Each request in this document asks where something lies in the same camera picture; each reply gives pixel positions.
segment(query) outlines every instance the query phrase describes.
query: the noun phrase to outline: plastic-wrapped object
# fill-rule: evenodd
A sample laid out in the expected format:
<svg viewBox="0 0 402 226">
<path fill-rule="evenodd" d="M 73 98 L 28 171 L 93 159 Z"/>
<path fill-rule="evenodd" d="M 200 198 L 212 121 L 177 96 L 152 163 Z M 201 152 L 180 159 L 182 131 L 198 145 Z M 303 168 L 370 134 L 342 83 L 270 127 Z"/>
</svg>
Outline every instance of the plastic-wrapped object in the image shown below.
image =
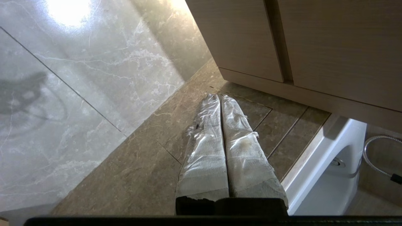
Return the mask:
<svg viewBox="0 0 402 226">
<path fill-rule="evenodd" d="M 229 197 L 221 106 L 217 95 L 208 94 L 202 101 L 189 135 L 176 198 L 217 201 Z"/>
<path fill-rule="evenodd" d="M 288 206 L 285 190 L 257 141 L 258 134 L 236 100 L 227 95 L 221 99 L 230 197 L 281 198 Z"/>
</svg>

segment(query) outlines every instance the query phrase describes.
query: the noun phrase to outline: gray marble wall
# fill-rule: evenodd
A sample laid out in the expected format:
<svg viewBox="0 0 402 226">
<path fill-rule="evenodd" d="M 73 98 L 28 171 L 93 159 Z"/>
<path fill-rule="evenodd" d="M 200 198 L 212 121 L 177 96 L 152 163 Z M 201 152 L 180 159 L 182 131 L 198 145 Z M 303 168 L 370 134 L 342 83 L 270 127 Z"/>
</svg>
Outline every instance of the gray marble wall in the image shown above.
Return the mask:
<svg viewBox="0 0 402 226">
<path fill-rule="evenodd" d="M 184 0 L 0 0 L 0 212 L 58 202 L 211 58 Z"/>
</svg>

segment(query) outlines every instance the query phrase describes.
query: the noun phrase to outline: shower hose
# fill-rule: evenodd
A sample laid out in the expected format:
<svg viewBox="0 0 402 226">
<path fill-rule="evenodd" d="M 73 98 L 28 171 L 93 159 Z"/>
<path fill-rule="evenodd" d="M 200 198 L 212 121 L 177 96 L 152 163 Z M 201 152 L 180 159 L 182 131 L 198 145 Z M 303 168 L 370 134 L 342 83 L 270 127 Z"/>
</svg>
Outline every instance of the shower hose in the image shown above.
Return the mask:
<svg viewBox="0 0 402 226">
<path fill-rule="evenodd" d="M 374 166 L 374 165 L 370 162 L 369 157 L 367 156 L 367 146 L 368 146 L 372 141 L 374 141 L 374 140 L 376 140 L 376 139 L 390 139 L 390 140 L 396 141 L 396 142 L 401 143 L 401 144 L 402 144 L 402 140 L 397 139 L 397 138 L 394 138 L 394 137 L 391 137 L 391 136 L 386 136 L 386 135 L 379 135 L 379 136 L 370 137 L 370 138 L 367 139 L 366 142 L 364 143 L 364 151 L 363 151 L 363 158 L 364 158 L 364 160 L 366 161 L 366 163 L 367 163 L 371 168 L 373 168 L 373 169 L 374 169 L 375 171 L 377 171 L 377 172 L 380 172 L 380 173 L 382 173 L 382 174 L 384 174 L 384 175 L 387 175 L 388 177 L 391 178 L 391 181 L 402 185 L 402 177 L 401 177 L 401 176 L 399 176 L 399 175 L 397 175 L 397 174 L 395 174 L 395 173 L 394 173 L 394 174 L 390 174 L 390 173 L 388 173 L 388 172 L 385 172 L 385 171 L 379 169 L 378 167 Z"/>
</svg>

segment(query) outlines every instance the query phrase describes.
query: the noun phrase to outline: cabinet door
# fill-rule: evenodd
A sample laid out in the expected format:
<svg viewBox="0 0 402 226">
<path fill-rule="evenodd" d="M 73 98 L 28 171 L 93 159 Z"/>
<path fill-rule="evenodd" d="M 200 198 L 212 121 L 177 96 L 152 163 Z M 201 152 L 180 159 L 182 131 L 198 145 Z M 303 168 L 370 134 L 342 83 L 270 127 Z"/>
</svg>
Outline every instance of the cabinet door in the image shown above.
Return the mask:
<svg viewBox="0 0 402 226">
<path fill-rule="evenodd" d="M 283 82 L 264 0 L 186 0 L 221 68 Z"/>
<path fill-rule="evenodd" d="M 296 86 L 402 111 L 402 1 L 278 1 Z"/>
</svg>

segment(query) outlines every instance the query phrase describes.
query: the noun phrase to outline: white bathtub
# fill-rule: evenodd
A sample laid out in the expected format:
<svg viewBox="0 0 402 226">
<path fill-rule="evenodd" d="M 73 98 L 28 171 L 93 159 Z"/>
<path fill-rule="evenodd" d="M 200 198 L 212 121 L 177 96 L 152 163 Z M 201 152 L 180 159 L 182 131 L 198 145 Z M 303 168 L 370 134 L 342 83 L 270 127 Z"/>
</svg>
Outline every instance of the white bathtub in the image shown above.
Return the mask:
<svg viewBox="0 0 402 226">
<path fill-rule="evenodd" d="M 356 194 L 365 131 L 363 122 L 328 118 L 282 181 L 289 215 L 344 214 Z"/>
</svg>

